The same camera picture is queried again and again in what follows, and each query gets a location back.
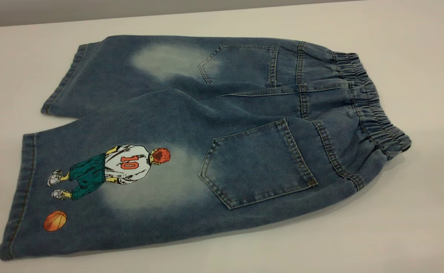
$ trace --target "jean shorts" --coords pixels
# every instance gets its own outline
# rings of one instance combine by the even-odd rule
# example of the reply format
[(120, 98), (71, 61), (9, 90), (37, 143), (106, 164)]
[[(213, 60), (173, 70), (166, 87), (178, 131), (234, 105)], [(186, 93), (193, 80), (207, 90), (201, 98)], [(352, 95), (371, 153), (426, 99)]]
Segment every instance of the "jean shorts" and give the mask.
[(0, 258), (172, 242), (351, 196), (411, 141), (357, 54), (271, 38), (80, 45), (26, 134)]

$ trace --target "pocket stitching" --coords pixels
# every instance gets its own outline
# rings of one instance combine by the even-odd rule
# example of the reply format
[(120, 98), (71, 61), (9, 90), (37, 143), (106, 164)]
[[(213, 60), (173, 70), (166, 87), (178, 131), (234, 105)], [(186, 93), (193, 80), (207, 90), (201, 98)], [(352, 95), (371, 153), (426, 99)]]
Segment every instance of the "pocket stitching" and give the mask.
[(209, 77), (207, 72), (205, 71), (205, 65), (208, 64), (219, 52), (221, 52), (225, 48), (247, 48), (247, 49), (267, 49), (270, 50), (271, 55), (271, 62), (269, 63), (269, 84), (271, 87), (276, 87), (276, 60), (277, 60), (277, 53), (279, 50), (279, 47), (277, 46), (267, 46), (267, 45), (219, 45), (219, 47), (214, 50), (203, 62), (198, 64), (198, 69), (200, 70), (200, 73), (202, 74), (203, 79), (208, 84), (214, 83)]
[[(258, 199), (253, 202), (248, 202), (248, 203), (240, 204), (237, 206), (231, 206), (229, 203), (230, 202), (237, 202), (237, 200), (230, 199), (228, 197), (228, 195), (225, 194), (220, 189), (220, 187), (218, 187), (217, 184), (215, 184), (206, 174), (206, 172), (208, 171), (208, 166), (210, 165), (210, 161), (212, 161), (212, 156), (215, 154), (216, 147), (217, 147), (218, 143), (221, 143), (221, 141), (219, 139), (222, 139), (222, 138), (223, 139), (227, 139), (227, 138), (234, 139), (234, 138), (239, 138), (239, 136), (245, 137), (247, 135), (251, 135), (252, 133), (258, 132), (259, 129), (261, 129), (262, 127), (269, 126), (272, 123), (276, 126), (276, 129), (278, 131), (281, 132), (281, 129), (283, 130), (283, 133), (284, 133), (283, 137), (286, 140), (287, 146), (289, 148), (289, 152), (291, 153), (291, 155), (295, 159), (295, 161), (298, 165), (298, 169), (300, 170), (300, 173), (303, 175), (304, 178), (307, 179), (307, 186), (304, 187), (302, 185), (293, 185), (292, 187), (289, 187), (289, 188), (294, 188), (294, 190), (285, 190), (284, 188), (276, 188), (274, 190), (266, 190), (260, 195), (267, 195), (271, 192), (276, 192), (276, 191), (282, 191), (282, 193), (273, 194), (269, 197), (266, 197), (263, 199)], [(209, 186), (209, 188), (215, 193), (215, 195), (217, 195), (217, 197), (222, 201), (222, 203), (228, 209), (236, 209), (238, 207), (247, 206), (250, 204), (255, 204), (255, 203), (262, 202), (262, 201), (272, 199), (272, 198), (276, 198), (276, 197), (279, 197), (282, 195), (290, 194), (290, 193), (301, 191), (301, 190), (306, 190), (306, 189), (311, 188), (315, 185), (318, 185), (318, 182), (316, 181), (312, 172), (309, 170), (308, 166), (306, 165), (306, 163), (302, 157), (302, 154), (296, 145), (295, 139), (293, 138), (293, 135), (291, 134), (291, 131), (289, 130), (288, 122), (286, 121), (286, 119), (280, 119), (278, 121), (273, 121), (271, 123), (264, 124), (262, 126), (258, 126), (255, 128), (251, 128), (251, 129), (248, 129), (248, 130), (240, 132), (240, 133), (233, 133), (232, 135), (226, 135), (226, 136), (221, 136), (219, 138), (214, 138), (211, 142), (210, 148), (208, 149), (208, 151), (205, 155), (205, 159), (203, 161), (202, 167), (199, 172), (199, 177)]]

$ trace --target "basketball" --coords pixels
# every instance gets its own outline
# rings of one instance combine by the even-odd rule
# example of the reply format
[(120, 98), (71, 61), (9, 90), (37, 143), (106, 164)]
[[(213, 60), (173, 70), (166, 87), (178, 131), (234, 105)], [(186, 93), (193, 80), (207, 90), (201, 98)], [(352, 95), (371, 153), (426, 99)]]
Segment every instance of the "basketball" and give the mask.
[(67, 214), (61, 210), (54, 211), (47, 216), (43, 228), (46, 231), (55, 231), (65, 225), (67, 221)]

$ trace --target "white surface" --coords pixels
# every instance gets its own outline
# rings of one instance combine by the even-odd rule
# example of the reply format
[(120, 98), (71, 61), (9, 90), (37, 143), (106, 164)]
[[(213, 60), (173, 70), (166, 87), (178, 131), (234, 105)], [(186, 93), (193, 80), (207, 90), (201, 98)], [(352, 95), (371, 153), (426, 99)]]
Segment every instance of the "white surface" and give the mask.
[(0, 26), (342, 1), (349, 0), (0, 0)]
[(0, 28), (0, 242), (23, 133), (66, 124), (40, 108), (78, 44), (117, 34), (270, 36), (357, 52), (413, 146), (362, 192), (251, 232), (74, 257), (0, 273), (444, 273), (444, 1), (370, 0)]

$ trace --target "cartoon basketball player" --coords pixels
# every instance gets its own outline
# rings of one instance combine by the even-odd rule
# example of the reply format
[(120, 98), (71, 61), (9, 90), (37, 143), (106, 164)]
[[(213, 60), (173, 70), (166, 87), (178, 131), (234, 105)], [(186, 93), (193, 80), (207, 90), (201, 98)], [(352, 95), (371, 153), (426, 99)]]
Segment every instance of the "cartoon basketball player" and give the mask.
[(52, 197), (60, 200), (78, 200), (97, 190), (105, 181), (121, 185), (135, 182), (148, 173), (151, 165), (159, 165), (170, 160), (170, 151), (158, 147), (148, 152), (143, 146), (122, 145), (70, 167), (63, 175), (55, 170), (48, 179), (47, 186), (62, 181), (77, 180), (79, 185), (72, 191), (54, 190)]

